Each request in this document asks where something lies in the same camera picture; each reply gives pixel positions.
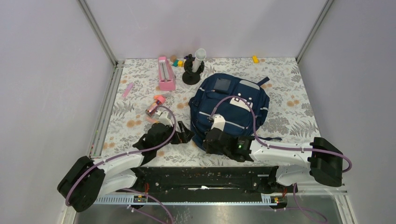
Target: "floral pattern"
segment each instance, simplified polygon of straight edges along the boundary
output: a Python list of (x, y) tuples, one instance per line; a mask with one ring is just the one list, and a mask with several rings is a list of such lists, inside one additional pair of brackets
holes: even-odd
[[(176, 90), (166, 99), (165, 106), (190, 127), (188, 101), (193, 97), (208, 76), (227, 73), (258, 82), (265, 77), (270, 81), (262, 88), (270, 97), (269, 113), (257, 131), (262, 137), (281, 137), (283, 142), (307, 142), (320, 136), (296, 60), (287, 58), (262, 58), (253, 63), (251, 58), (209, 58), (205, 70), (196, 85), (182, 82), (184, 69), (172, 67), (176, 76)], [(125, 100), (120, 96), (129, 83), (134, 86)], [(151, 123), (146, 121), (146, 108), (154, 102), (153, 96), (167, 93), (158, 86), (158, 63), (156, 59), (128, 59), (122, 72), (110, 123), (107, 129), (102, 157), (132, 151), (132, 145), (146, 133)], [(194, 142), (166, 145), (157, 152), (157, 157), (145, 166), (274, 166), (273, 161), (239, 163), (222, 155), (206, 154)]]

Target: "yellow block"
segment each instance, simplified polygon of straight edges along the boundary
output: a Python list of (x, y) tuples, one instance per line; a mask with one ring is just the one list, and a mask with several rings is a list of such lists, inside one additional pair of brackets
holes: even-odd
[(259, 59), (257, 59), (256, 55), (252, 57), (254, 63), (258, 63)]

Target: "white cylinder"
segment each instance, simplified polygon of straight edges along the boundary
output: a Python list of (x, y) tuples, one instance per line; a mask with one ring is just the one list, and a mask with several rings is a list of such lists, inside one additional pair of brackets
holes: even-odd
[(206, 58), (206, 50), (205, 49), (198, 49), (195, 52), (195, 60), (192, 63), (192, 72), (197, 72), (199, 66), (201, 65), (201, 61)]

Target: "wire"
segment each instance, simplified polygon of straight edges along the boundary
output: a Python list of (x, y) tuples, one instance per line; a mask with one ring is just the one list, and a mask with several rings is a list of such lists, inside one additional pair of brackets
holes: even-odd
[(285, 211), (285, 210), (304, 210), (304, 211), (309, 211), (309, 212), (312, 212), (312, 213), (315, 213), (315, 214), (321, 216), (322, 218), (324, 218), (326, 220), (326, 222), (323, 222), (323, 223), (325, 223), (325, 224), (328, 223), (328, 220), (327, 220), (326, 216), (324, 216), (322, 213), (320, 213), (320, 212), (318, 212), (318, 211), (316, 211), (314, 209), (309, 209), (309, 208), (288, 207), (288, 208), (276, 209), (276, 210), (274, 210), (274, 209), (260, 209), (260, 210), (263, 210), (263, 211), (274, 211), (274, 212)]
[(282, 197), (285, 197), (285, 196), (286, 196), (286, 194), (287, 194), (287, 188), (284, 188), (284, 190), (283, 190), (283, 194), (282, 194)]
[[(66, 200), (65, 200), (66, 206), (71, 206), (71, 205), (70, 205), (70, 196), (72, 195), (73, 191), (76, 189), (77, 185), (84, 179), (84, 177), (86, 177), (87, 175), (89, 175), (89, 173), (90, 173), (93, 169), (95, 169), (96, 167), (98, 167), (98, 166), (104, 164), (105, 162), (109, 162), (109, 161), (115, 160), (115, 159), (120, 158), (120, 157), (122, 157), (122, 156), (126, 156), (126, 155), (129, 155), (129, 154), (136, 154), (136, 153), (144, 153), (144, 152), (147, 152), (147, 151), (155, 150), (155, 149), (157, 149), (157, 148), (161, 148), (162, 146), (166, 145), (166, 144), (169, 142), (169, 140), (173, 137), (173, 135), (174, 135), (175, 132), (176, 132), (176, 123), (177, 123), (176, 117), (175, 117), (175, 115), (173, 114), (173, 112), (172, 112), (168, 107), (165, 107), (165, 106), (163, 106), (163, 105), (160, 105), (159, 107), (165, 108), (167, 111), (169, 111), (169, 113), (172, 115), (173, 121), (174, 121), (172, 133), (171, 133), (170, 136), (167, 138), (167, 140), (165, 140), (163, 143), (159, 144), (158, 146), (154, 146), (154, 147), (147, 148), (147, 149), (143, 149), (143, 150), (137, 150), (137, 151), (130, 151), (130, 152), (126, 152), (126, 153), (121, 153), (121, 154), (115, 155), (115, 156), (113, 156), (113, 157), (110, 157), (110, 158), (108, 158), (108, 159), (105, 159), (105, 160), (103, 160), (103, 161), (100, 161), (100, 162), (98, 162), (97, 164), (94, 164), (93, 166), (91, 166), (90, 168), (88, 168), (88, 169), (77, 179), (77, 181), (73, 184), (73, 186), (70, 188), (69, 192), (67, 193)], [(173, 223), (173, 217), (172, 217), (172, 215), (169, 213), (169, 211), (168, 211), (164, 206), (163, 206), (163, 208), (167, 211), (167, 213), (169, 214), (169, 216), (170, 216), (170, 218), (171, 218), (171, 220), (172, 220), (172, 223)]]
[(132, 212), (134, 212), (134, 211), (137, 211), (137, 212), (139, 212), (139, 213), (141, 213), (141, 214), (143, 214), (143, 215), (145, 215), (147, 217), (150, 217), (150, 218), (152, 218), (153, 220), (156, 220), (159, 223), (166, 224), (166, 222), (163, 222), (163, 221), (159, 220), (158, 218), (150, 215), (149, 213), (146, 213), (144, 211), (140, 211), (139, 209), (132, 208)]
[(150, 189), (149, 183), (145, 183), (144, 184), (144, 193), (147, 194), (149, 192), (149, 189)]
[(175, 221), (173, 220), (173, 217), (172, 217), (170, 211), (165, 207), (164, 204), (162, 204), (162, 203), (161, 203), (158, 199), (156, 199), (155, 197), (153, 197), (153, 196), (151, 196), (151, 195), (148, 195), (148, 194), (144, 194), (144, 193), (139, 192), (139, 191), (137, 191), (137, 190), (129, 189), (129, 188), (123, 188), (122, 190), (126, 190), (126, 191), (129, 191), (129, 192), (132, 192), (132, 193), (144, 195), (144, 196), (146, 196), (146, 197), (149, 197), (149, 198), (153, 199), (153, 200), (154, 200), (155, 202), (157, 202), (161, 207), (163, 207), (163, 209), (165, 210), (165, 212), (166, 212), (166, 213), (168, 214), (168, 216), (170, 217), (171, 223), (174, 223), (174, 222), (175, 222)]
[(308, 210), (308, 209), (307, 208), (302, 208), (297, 202), (296, 188), (297, 188), (297, 183), (294, 183), (294, 186), (293, 186), (293, 197), (294, 197), (294, 201), (296, 202), (297, 207), (301, 210), (301, 212), (304, 213), (304, 215), (307, 216), (307, 218), (309, 218), (311, 221), (314, 221), (314, 222), (317, 222), (317, 223), (328, 223), (329, 221), (327, 220), (326, 216), (324, 216), (322, 213), (320, 213), (320, 212), (318, 212), (316, 210), (312, 209), (310, 211), (320, 215), (321, 217), (323, 217), (325, 219), (324, 221), (320, 221), (320, 220), (314, 219), (308, 213), (305, 212), (305, 210)]
[[(262, 141), (260, 140), (260, 138), (257, 136), (257, 133), (256, 133), (256, 115), (255, 115), (255, 113), (253, 112), (253, 110), (252, 110), (252, 108), (250, 107), (250, 105), (246, 102), (245, 99), (243, 99), (243, 98), (241, 98), (241, 97), (238, 97), (238, 96), (228, 96), (228, 97), (223, 98), (222, 100), (220, 100), (220, 102), (218, 102), (218, 103), (216, 104), (216, 106), (214, 107), (214, 109), (213, 109), (213, 111), (212, 111), (210, 117), (211, 117), (211, 118), (213, 117), (214, 113), (216, 112), (217, 108), (219, 107), (219, 105), (220, 105), (221, 103), (223, 103), (224, 101), (226, 101), (227, 99), (230, 99), (230, 98), (237, 98), (237, 99), (241, 100), (242, 102), (244, 102), (244, 103), (246, 104), (246, 106), (248, 106), (248, 108), (249, 108), (249, 110), (250, 110), (250, 112), (252, 113), (252, 116), (253, 116), (253, 134), (255, 135), (255, 139), (256, 139), (256, 141), (258, 141), (260, 144), (262, 144), (263, 146), (266, 146), (266, 147), (267, 147), (268, 145), (267, 145), (266, 143), (262, 142)], [(276, 148), (276, 149), (289, 150), (289, 151), (301, 151), (300, 148), (289, 148), (289, 147), (280, 147), (280, 146), (271, 146), (271, 147), (272, 147), (272, 148)], [(335, 156), (338, 156), (338, 157), (343, 158), (344, 160), (346, 160), (346, 161), (348, 162), (348, 167), (347, 167), (345, 170), (342, 171), (343, 173), (348, 172), (348, 171), (352, 168), (352, 161), (351, 161), (348, 157), (344, 156), (343, 154), (335, 153), (335, 152), (331, 152), (331, 151), (326, 151), (326, 150), (322, 150), (322, 149), (316, 149), (316, 148), (307, 148), (307, 149), (304, 149), (304, 151), (312, 151), (312, 152), (318, 152), (318, 153), (326, 153), (326, 154), (335, 155)]]

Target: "gray wall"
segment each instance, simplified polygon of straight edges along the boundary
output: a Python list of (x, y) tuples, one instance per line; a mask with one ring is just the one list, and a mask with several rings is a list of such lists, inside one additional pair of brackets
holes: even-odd
[(293, 57), (326, 0), (88, 0), (115, 56)]
[(396, 1), (337, 0), (300, 63), (360, 224), (395, 223)]
[(112, 65), (76, 1), (0, 6), (0, 223), (54, 224)]

